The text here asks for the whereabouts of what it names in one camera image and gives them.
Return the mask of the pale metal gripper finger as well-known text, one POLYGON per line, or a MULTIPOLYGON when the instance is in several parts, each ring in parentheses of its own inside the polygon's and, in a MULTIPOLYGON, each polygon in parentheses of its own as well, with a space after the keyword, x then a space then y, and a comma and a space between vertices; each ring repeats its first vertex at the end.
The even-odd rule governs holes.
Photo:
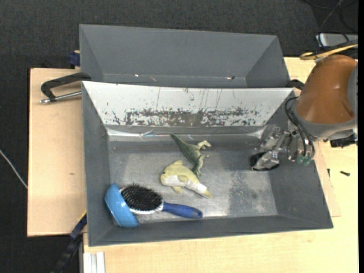
POLYGON ((272 170, 272 169, 278 168, 278 166, 279 166, 279 163, 278 162, 272 162, 272 161, 262 162, 262 161, 257 161, 252 166, 252 170, 272 170))
POLYGON ((268 164, 274 163, 279 164, 279 154, 276 151, 266 151, 257 154, 257 163, 268 164))

